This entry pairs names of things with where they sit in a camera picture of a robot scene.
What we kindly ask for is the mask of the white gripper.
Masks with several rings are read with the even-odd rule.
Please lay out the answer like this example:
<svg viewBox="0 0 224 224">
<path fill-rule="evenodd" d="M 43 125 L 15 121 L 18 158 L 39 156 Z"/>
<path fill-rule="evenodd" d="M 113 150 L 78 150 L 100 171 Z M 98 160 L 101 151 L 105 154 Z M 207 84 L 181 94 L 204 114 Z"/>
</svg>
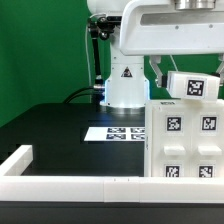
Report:
<svg viewBox="0 0 224 224">
<path fill-rule="evenodd" d="M 124 55 L 151 55 L 149 64 L 159 88 L 168 78 L 158 55 L 224 53 L 224 0 L 207 8 L 179 9 L 179 0 L 132 0 L 123 11 L 120 50 Z"/>
</svg>

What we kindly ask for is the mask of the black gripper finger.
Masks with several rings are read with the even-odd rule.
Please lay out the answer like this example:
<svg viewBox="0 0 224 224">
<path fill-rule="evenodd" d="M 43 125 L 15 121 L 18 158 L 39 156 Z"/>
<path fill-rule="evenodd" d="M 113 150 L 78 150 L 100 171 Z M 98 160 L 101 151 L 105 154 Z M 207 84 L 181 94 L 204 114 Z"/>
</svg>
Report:
<svg viewBox="0 0 224 224">
<path fill-rule="evenodd" d="M 218 66 L 216 73 L 220 75 L 220 85 L 224 85 L 224 53 L 219 54 L 218 59 L 221 63 Z"/>
</svg>

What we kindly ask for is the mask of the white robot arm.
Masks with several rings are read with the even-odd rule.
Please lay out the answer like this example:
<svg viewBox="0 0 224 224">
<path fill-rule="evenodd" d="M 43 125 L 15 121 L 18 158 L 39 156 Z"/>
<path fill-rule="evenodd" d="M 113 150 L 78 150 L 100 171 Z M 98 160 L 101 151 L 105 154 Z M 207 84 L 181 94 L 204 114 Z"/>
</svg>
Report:
<svg viewBox="0 0 224 224">
<path fill-rule="evenodd" d="M 150 98 L 144 58 L 162 85 L 163 56 L 224 55 L 224 0 L 87 0 L 93 40 L 110 41 L 104 107 L 139 109 Z"/>
</svg>

